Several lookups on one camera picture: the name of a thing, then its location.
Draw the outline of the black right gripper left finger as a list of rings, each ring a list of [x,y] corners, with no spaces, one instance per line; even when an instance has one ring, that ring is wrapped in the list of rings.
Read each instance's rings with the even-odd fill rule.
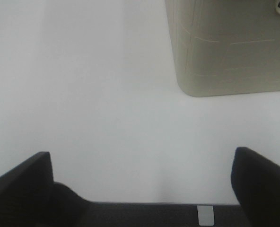
[[[74,227],[88,201],[53,179],[49,152],[0,176],[0,227]]]

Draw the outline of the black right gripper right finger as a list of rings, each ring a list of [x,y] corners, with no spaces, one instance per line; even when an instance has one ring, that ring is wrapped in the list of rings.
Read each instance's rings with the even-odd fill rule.
[[[235,150],[231,185],[253,227],[280,227],[280,166],[247,148]]]

